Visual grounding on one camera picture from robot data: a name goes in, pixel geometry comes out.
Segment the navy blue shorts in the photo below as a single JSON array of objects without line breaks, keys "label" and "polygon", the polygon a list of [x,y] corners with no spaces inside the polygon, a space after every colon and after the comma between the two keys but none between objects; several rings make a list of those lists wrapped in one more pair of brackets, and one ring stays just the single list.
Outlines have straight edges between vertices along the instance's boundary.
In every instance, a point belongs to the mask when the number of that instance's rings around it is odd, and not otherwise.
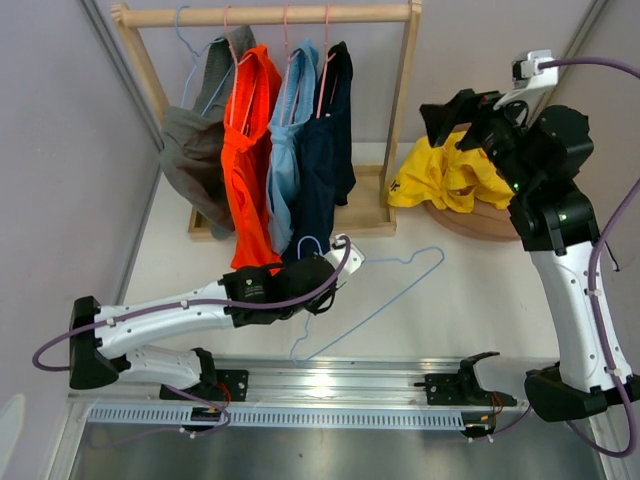
[{"label": "navy blue shorts", "polygon": [[352,164],[351,85],[353,64],[344,41],[328,50],[311,102],[311,117],[298,136],[300,191],[293,203],[293,236],[286,263],[329,250],[334,212],[348,204],[356,185]]}]

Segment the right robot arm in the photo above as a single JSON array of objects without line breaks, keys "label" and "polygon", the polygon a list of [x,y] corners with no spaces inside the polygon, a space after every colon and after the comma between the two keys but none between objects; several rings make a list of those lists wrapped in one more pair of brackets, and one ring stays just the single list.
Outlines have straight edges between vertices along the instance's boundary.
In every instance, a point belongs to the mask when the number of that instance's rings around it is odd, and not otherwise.
[{"label": "right robot arm", "polygon": [[586,115],[564,105],[545,108],[528,127],[527,104],[500,104],[497,91],[459,91],[419,112],[432,147],[460,125],[456,147],[481,149],[514,196],[508,211],[540,276],[559,345],[553,365],[526,372],[523,387],[547,422],[581,420],[639,398],[639,377],[619,346],[600,276],[604,236],[595,210],[574,179],[594,150]]}]

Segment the blue wire hanger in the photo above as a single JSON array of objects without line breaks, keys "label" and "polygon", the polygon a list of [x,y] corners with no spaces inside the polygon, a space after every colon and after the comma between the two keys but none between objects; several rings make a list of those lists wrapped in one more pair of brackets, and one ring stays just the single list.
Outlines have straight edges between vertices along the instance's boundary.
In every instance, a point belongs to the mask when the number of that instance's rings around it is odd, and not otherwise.
[{"label": "blue wire hanger", "polygon": [[360,320],[354,326],[349,328],[347,331],[345,331],[341,335],[335,337],[333,340],[328,342],[322,348],[320,348],[317,351],[307,355],[306,357],[296,358],[295,357],[296,348],[298,347],[298,345],[301,342],[303,342],[304,340],[307,340],[309,338],[309,336],[310,336],[310,333],[311,333],[311,315],[308,314],[307,318],[305,320],[305,323],[304,323],[304,334],[302,336],[298,337],[294,341],[294,343],[292,344],[292,346],[290,348],[290,351],[289,351],[289,360],[293,362],[293,364],[294,364],[294,366],[296,368],[299,368],[300,365],[303,362],[307,362],[307,361],[310,361],[312,359],[315,359],[321,353],[324,353],[327,350],[329,350],[330,348],[332,348],[335,345],[339,344],[340,342],[342,342],[343,340],[345,340],[346,338],[351,336],[353,333],[355,333],[356,331],[358,331],[359,329],[364,327],[367,323],[369,323],[375,317],[377,317],[378,315],[383,313],[385,310],[387,310],[389,307],[391,307],[394,303],[398,302],[403,296],[405,296],[407,293],[409,293],[416,286],[418,286],[423,280],[425,280],[428,276],[430,276],[434,271],[436,271],[446,261],[447,256],[446,256],[446,252],[445,252],[445,250],[443,248],[441,248],[439,246],[428,246],[428,247],[423,247],[423,248],[420,248],[418,250],[415,250],[406,259],[403,259],[401,257],[372,258],[372,259],[366,258],[363,261],[363,263],[364,264],[369,264],[369,265],[387,264],[387,263],[397,263],[397,264],[400,264],[400,265],[411,265],[414,262],[414,260],[416,259],[417,256],[419,256],[421,254],[431,253],[431,252],[438,253],[440,255],[440,258],[434,263],[433,266],[431,266],[429,269],[425,270],[419,277],[417,277],[409,285],[407,285],[405,288],[403,288],[401,291],[399,291],[396,295],[394,295],[392,298],[390,298],[387,302],[382,304],[380,307],[378,307],[376,310],[374,310],[368,316],[364,317],[362,320]]}]

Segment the pink hanger of orange shorts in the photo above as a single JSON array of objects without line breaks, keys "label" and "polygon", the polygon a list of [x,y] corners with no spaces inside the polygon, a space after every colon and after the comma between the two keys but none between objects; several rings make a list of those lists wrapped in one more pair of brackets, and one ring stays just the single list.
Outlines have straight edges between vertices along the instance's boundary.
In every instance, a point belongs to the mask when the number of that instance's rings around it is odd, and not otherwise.
[{"label": "pink hanger of orange shorts", "polygon": [[251,49],[256,46],[255,37],[249,25],[230,29],[229,12],[224,8],[223,24],[232,60],[233,88],[230,95],[229,125],[245,136],[250,135],[249,117],[255,98],[255,71]]}]

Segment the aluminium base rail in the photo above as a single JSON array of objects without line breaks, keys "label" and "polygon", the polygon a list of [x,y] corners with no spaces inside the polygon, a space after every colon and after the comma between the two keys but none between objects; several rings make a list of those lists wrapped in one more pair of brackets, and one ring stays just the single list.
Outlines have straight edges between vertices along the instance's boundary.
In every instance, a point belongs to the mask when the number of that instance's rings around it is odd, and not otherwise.
[{"label": "aluminium base rail", "polygon": [[214,359],[216,370],[245,370],[248,379],[243,402],[228,404],[190,397],[163,400],[160,388],[149,382],[118,381],[91,390],[68,387],[71,402],[178,404],[196,402],[215,407],[264,406],[334,409],[403,409],[413,406],[479,409],[498,393],[502,405],[525,402],[528,370],[549,365],[547,359],[526,359],[485,352],[467,358],[426,358],[388,361],[316,358],[296,368],[289,359]]}]

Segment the light blue shorts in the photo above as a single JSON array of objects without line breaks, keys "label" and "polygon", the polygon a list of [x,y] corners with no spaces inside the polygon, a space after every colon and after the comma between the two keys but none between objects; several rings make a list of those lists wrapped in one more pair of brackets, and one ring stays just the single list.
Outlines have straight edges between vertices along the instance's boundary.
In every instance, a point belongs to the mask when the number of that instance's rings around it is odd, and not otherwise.
[{"label": "light blue shorts", "polygon": [[297,145],[313,111],[318,58],[309,39],[293,49],[268,124],[272,143],[266,180],[268,231],[272,250],[279,255],[293,236],[292,209],[300,192]]}]

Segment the wooden clothes rack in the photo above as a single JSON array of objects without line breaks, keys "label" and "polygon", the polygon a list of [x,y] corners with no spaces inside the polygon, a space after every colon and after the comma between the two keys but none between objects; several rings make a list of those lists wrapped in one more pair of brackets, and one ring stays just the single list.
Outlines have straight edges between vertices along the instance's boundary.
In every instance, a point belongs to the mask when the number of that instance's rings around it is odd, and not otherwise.
[{"label": "wooden clothes rack", "polygon": [[363,4],[335,6],[252,6],[239,8],[131,9],[125,3],[111,6],[111,18],[125,47],[146,99],[160,125],[169,104],[140,31],[147,28],[212,27],[239,25],[373,24],[402,23],[404,32],[391,106],[387,141],[384,145],[356,143],[357,159],[377,160],[375,165],[356,164],[357,183],[349,204],[339,207],[335,226],[339,233],[354,237],[391,237],[396,234],[396,212],[387,203],[388,188],[395,174],[396,156],[403,126],[410,77],[413,69],[422,3]]}]

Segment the grey shorts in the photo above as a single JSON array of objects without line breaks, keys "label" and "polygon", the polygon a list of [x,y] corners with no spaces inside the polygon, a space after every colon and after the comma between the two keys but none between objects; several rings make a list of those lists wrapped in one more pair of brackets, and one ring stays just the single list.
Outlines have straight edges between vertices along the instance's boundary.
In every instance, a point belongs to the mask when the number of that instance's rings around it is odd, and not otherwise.
[{"label": "grey shorts", "polygon": [[217,240],[235,231],[221,165],[224,113],[233,88],[231,64],[222,36],[209,46],[193,106],[164,109],[163,149],[158,156],[170,185],[209,222]]}]

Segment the yellow shorts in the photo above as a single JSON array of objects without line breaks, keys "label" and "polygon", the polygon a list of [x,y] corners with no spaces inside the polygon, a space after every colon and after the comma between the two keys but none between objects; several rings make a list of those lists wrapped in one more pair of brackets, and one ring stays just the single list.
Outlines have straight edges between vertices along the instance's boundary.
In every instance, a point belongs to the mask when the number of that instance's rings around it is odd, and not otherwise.
[{"label": "yellow shorts", "polygon": [[389,186],[388,204],[409,208],[428,202],[460,214],[472,213],[478,201],[507,209],[512,190],[482,149],[456,148],[464,135],[454,132],[440,147],[426,137],[416,141]]}]

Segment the orange shorts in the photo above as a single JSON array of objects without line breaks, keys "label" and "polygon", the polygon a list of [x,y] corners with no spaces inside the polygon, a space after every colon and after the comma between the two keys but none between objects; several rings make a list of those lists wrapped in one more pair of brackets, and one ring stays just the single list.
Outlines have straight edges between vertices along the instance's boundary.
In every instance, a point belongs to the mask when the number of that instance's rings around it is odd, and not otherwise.
[{"label": "orange shorts", "polygon": [[258,45],[243,54],[225,109],[221,152],[236,232],[233,269],[280,261],[271,245],[266,193],[272,148],[268,125],[280,86],[281,76],[266,46]]}]

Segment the pink hanger of navy shorts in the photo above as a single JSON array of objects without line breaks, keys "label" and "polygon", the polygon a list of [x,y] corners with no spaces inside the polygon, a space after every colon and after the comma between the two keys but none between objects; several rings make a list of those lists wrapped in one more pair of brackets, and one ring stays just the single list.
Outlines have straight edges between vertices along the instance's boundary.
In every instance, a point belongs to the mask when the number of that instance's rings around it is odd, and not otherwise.
[{"label": "pink hanger of navy shorts", "polygon": [[329,37],[330,37],[330,21],[331,21],[331,3],[327,3],[325,8],[325,20],[324,20],[324,60],[323,68],[320,76],[320,87],[318,90],[318,100],[316,105],[315,118],[319,119],[322,114],[322,102],[324,98],[324,91],[326,87],[327,70],[330,60],[333,56],[329,55]]}]

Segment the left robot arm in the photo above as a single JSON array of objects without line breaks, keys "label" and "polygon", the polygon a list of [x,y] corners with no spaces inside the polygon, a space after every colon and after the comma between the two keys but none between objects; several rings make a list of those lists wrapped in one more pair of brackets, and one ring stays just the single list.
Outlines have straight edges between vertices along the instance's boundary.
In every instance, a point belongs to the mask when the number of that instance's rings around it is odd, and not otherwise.
[{"label": "left robot arm", "polygon": [[313,254],[292,264],[243,267],[189,293],[137,305],[75,300],[69,338],[69,385],[91,390],[118,381],[149,382],[197,400],[217,387],[213,356],[202,348],[174,353],[154,342],[205,330],[268,326],[301,311],[331,307],[344,271],[339,256]]}]

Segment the translucent pink plastic basket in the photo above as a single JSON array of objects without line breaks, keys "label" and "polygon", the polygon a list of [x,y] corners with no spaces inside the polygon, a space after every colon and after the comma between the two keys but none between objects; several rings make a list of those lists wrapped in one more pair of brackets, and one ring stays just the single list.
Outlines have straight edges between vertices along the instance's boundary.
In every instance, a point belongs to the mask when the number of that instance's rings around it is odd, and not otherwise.
[{"label": "translucent pink plastic basket", "polygon": [[490,242],[515,242],[520,236],[513,227],[507,210],[476,200],[470,213],[451,209],[439,210],[432,202],[424,202],[426,212],[445,229],[466,238]]}]

